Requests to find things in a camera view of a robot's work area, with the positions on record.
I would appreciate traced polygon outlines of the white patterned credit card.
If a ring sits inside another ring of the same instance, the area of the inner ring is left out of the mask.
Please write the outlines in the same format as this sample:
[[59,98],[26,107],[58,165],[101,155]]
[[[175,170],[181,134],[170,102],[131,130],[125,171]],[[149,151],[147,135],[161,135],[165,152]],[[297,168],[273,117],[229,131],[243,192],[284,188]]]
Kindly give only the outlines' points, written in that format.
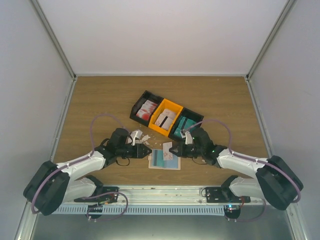
[[173,160],[173,154],[170,152],[170,148],[173,146],[172,142],[165,142],[162,145],[163,151],[163,160],[164,161],[171,161]]

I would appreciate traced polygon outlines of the teal credit card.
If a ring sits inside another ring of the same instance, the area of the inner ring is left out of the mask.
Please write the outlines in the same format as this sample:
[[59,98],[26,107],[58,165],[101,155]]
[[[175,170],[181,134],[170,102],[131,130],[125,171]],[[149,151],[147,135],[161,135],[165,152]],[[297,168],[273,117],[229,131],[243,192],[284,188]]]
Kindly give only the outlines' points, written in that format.
[[156,167],[156,168],[164,168],[165,167],[163,150],[161,150],[161,149],[153,149],[152,150],[151,166]]

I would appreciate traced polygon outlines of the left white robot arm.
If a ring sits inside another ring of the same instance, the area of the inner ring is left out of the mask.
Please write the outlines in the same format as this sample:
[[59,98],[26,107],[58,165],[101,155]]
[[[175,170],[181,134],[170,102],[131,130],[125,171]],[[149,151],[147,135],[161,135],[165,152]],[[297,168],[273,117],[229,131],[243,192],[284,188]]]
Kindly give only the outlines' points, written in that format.
[[102,204],[117,200],[117,187],[106,187],[92,172],[105,169],[122,159],[143,159],[152,150],[138,143],[140,131],[129,133],[117,128],[93,150],[76,159],[44,162],[23,191],[34,214],[48,216],[67,202]]

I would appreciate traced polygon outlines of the teal card stack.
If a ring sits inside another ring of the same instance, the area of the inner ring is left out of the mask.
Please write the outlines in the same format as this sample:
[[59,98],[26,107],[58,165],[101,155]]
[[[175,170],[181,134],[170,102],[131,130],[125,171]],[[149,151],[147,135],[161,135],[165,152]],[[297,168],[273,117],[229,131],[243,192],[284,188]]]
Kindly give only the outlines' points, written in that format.
[[176,129],[174,130],[174,136],[178,138],[182,138],[181,136],[181,130],[188,129],[190,126],[196,124],[196,122],[190,118],[187,118],[185,116],[180,116],[178,119],[178,125]]

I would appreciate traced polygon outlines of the white patterned card stack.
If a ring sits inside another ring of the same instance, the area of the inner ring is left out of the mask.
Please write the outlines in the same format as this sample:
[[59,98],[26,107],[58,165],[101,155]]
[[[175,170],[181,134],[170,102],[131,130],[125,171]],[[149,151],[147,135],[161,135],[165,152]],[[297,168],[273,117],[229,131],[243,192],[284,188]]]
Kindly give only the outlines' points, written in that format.
[[172,110],[165,108],[163,112],[158,116],[154,124],[157,127],[160,127],[168,131],[176,115],[176,112],[173,112]]

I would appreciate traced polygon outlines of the orange card bin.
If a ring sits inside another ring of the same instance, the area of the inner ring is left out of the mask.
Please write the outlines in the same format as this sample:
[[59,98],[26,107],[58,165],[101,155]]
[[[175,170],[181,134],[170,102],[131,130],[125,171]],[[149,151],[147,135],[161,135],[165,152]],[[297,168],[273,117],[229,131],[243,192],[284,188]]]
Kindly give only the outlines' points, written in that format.
[[183,107],[166,98],[152,99],[151,102],[155,103],[156,107],[150,115],[148,127],[168,137]]

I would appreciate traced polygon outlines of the right black card bin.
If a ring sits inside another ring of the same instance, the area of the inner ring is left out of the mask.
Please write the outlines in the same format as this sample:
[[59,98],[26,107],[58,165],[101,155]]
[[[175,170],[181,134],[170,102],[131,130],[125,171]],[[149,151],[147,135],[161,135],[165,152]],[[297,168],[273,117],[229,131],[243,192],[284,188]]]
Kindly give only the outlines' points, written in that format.
[[183,108],[181,113],[178,114],[177,120],[173,123],[168,137],[174,141],[182,139],[181,131],[186,130],[192,125],[201,122],[204,116],[196,113],[188,108]]

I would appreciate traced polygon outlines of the black card bin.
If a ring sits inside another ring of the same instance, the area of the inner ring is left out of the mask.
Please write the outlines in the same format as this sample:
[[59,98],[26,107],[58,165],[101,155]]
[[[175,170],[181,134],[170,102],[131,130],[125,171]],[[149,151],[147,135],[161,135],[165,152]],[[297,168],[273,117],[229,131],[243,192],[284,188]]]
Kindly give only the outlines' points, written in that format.
[[183,108],[181,113],[178,114],[177,120],[173,123],[168,137],[174,141],[182,139],[181,131],[186,130],[192,125],[201,122],[204,116],[196,113],[188,108]]
[[133,105],[129,117],[144,126],[148,126],[153,113],[155,113],[163,99],[163,97],[146,90]]

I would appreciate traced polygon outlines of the red card stack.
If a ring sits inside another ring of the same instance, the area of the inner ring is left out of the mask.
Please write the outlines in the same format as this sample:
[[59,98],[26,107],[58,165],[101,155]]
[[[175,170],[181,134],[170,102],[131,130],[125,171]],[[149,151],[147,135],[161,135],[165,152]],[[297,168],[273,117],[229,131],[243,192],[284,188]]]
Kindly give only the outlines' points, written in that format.
[[152,112],[158,105],[155,102],[150,100],[146,100],[145,103],[142,104],[141,108],[137,111],[136,116],[140,119],[148,121]]

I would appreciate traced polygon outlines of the left black card bin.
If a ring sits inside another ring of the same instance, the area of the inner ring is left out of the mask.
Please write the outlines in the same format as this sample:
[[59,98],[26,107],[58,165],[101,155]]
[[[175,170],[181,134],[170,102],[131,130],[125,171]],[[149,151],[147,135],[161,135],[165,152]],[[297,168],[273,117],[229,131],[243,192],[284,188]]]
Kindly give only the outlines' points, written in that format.
[[146,90],[133,105],[129,117],[144,126],[148,126],[153,113],[155,113],[163,99],[163,97]]

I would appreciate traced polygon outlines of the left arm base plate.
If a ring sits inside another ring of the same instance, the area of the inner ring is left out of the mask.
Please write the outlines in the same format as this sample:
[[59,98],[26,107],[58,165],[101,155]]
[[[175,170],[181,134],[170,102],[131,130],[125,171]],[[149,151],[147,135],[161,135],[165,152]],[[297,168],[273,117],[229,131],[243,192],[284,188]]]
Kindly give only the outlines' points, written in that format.
[[103,206],[118,201],[118,186],[99,186],[90,197],[80,197],[74,200],[75,203],[87,203],[85,216],[88,220],[97,221],[102,214]]

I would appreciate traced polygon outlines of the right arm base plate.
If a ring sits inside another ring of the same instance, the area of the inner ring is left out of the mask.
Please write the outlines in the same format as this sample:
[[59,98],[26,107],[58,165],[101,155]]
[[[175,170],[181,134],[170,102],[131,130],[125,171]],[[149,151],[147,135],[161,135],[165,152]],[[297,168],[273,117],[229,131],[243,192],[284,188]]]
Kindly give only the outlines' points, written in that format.
[[220,186],[205,187],[200,191],[200,194],[207,203],[223,204],[224,216],[230,220],[237,220],[244,204],[251,202],[249,196],[236,196],[230,190]]

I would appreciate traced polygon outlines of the left aluminium frame post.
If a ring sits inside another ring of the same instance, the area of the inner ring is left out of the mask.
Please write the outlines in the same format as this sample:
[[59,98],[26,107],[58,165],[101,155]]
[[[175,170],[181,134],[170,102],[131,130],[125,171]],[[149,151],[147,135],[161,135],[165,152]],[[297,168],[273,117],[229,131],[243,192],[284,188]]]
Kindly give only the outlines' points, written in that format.
[[59,40],[57,39],[56,34],[54,33],[39,1],[38,0],[30,0],[30,3],[32,4],[32,7],[34,8],[37,16],[39,17],[39,20],[40,20],[41,24],[43,25],[45,31],[47,32],[55,49],[57,50],[58,55],[61,58],[64,66],[66,67],[69,75],[71,76],[72,80],[75,81],[77,76],[76,76],[70,62],[68,61],[67,56],[66,56],[63,48],[61,47],[61,44],[59,43]]

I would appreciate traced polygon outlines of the aluminium frame post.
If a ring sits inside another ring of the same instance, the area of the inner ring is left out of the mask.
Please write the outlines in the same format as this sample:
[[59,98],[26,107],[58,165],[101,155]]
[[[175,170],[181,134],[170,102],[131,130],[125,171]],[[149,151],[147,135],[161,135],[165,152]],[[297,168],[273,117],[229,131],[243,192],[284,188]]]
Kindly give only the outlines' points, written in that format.
[[43,25],[45,31],[47,32],[55,49],[57,50],[58,55],[61,58],[64,66],[66,67],[69,75],[71,76],[72,80],[75,81],[77,76],[76,76],[70,62],[68,61],[67,56],[66,56],[63,48],[61,47],[61,44],[59,43],[59,40],[57,39],[56,34],[54,33],[39,1],[38,0],[30,0],[30,3],[32,4],[32,7],[34,8],[37,16],[39,17],[39,20],[40,20],[41,24]]
[[267,50],[271,46],[273,40],[275,39],[276,35],[278,34],[280,28],[284,24],[285,20],[287,19],[288,15],[290,14],[291,10],[293,9],[294,5],[296,4],[296,0],[287,0],[282,8],[279,16],[277,17],[273,27],[271,28],[266,40],[264,41],[257,57],[255,58],[252,66],[250,67],[248,73],[245,76],[247,82],[250,81],[252,76],[254,75],[256,69],[258,68],[260,62],[262,61],[263,57],[265,56]]

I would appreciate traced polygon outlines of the right aluminium frame post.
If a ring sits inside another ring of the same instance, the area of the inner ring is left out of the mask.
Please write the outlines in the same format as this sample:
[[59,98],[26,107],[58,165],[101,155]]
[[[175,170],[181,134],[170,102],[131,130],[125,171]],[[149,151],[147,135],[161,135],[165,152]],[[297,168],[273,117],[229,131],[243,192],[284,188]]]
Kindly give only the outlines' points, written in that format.
[[276,35],[278,34],[280,28],[284,24],[285,20],[287,19],[288,15],[290,14],[291,10],[293,9],[294,5],[296,4],[296,0],[287,0],[282,8],[279,16],[277,17],[273,27],[271,28],[266,40],[264,41],[257,57],[255,58],[252,66],[250,67],[248,73],[245,76],[247,82],[250,81],[252,76],[254,75],[256,69],[258,68],[260,62],[262,61],[263,57],[265,56],[267,50],[271,46],[273,40],[275,39]]

